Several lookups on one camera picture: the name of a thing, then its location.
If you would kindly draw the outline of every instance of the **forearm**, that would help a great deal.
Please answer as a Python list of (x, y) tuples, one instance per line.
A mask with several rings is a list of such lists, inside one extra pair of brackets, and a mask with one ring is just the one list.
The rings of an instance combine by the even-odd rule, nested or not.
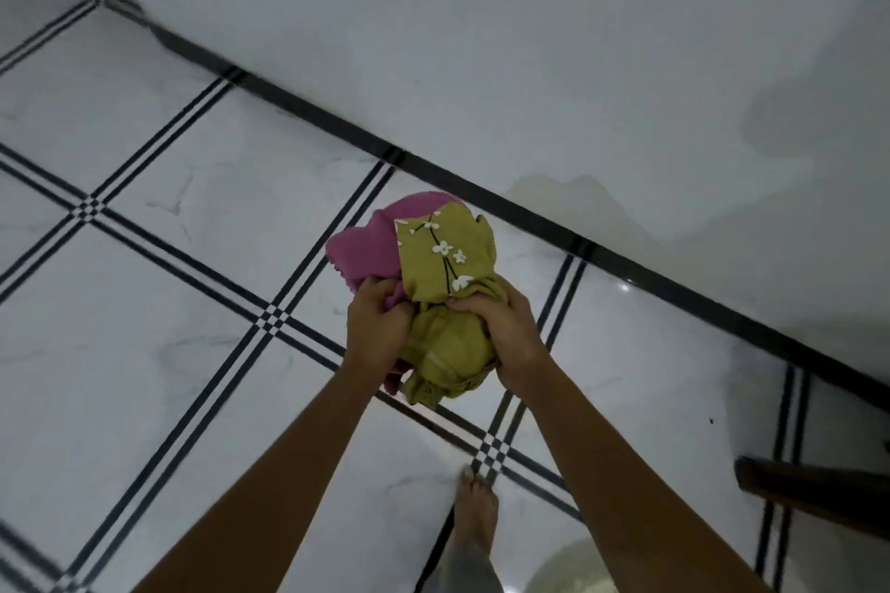
[(622, 593), (765, 591), (558, 368), (528, 407)]
[(274, 593), (381, 377), (345, 363), (136, 593)]

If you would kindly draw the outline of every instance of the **right hand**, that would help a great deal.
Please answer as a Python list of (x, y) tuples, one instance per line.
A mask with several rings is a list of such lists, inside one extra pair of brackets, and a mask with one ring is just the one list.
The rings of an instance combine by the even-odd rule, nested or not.
[(504, 277), (495, 275), (504, 287), (506, 303), (484, 293), (452, 300), (448, 306), (472, 312), (485, 320), (500, 366), (497, 376), (511, 392), (527, 401), (535, 384), (554, 364), (544, 346), (528, 298)]

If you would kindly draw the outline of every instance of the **pink cloth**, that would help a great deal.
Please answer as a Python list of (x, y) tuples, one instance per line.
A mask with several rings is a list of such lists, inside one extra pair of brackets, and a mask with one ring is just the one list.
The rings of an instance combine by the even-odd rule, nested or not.
[[(363, 227), (348, 227), (335, 234), (325, 244), (325, 252), (331, 265), (337, 269), (349, 289), (355, 293), (370, 276), (380, 279), (401, 279), (399, 245), (395, 236), (396, 220), (429, 216), (449, 202), (460, 202), (448, 193), (430, 191), (407, 195), (386, 208), (379, 208)], [(395, 293), (384, 302), (391, 309), (407, 300), (405, 288), (399, 282)], [(399, 391), (401, 376), (411, 366), (402, 361), (386, 376), (384, 388), (389, 394)]]

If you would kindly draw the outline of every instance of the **bundle of clothes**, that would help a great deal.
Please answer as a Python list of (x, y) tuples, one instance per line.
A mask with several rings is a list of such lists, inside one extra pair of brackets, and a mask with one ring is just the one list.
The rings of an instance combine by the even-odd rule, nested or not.
[(410, 336), (384, 388), (395, 394), (402, 376), (410, 404), (434, 408), (481, 385), (496, 354), (481, 317), (446, 303), (481, 293), (506, 301), (495, 278), (495, 239), (484, 216), (447, 193), (408, 195), (379, 209), (363, 227), (334, 235), (328, 258), (354, 293), (370, 276), (400, 280), (386, 309), (410, 300)]

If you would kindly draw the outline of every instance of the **floor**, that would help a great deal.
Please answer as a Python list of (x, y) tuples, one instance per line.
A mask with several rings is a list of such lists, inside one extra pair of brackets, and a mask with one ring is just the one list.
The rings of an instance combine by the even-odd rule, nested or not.
[[(430, 186), (89, 0), (0, 9), (0, 593), (126, 593), (338, 365), (350, 294), (324, 239)], [(890, 470), (884, 413), (489, 220), (558, 363), (767, 581), (883, 585), (886, 544), (781, 510), (763, 531), (731, 464), (773, 454), (786, 386), (783, 459)], [(495, 377), (437, 411), (378, 396), (281, 590), (414, 590), (473, 459), (509, 593), (586, 537)]]

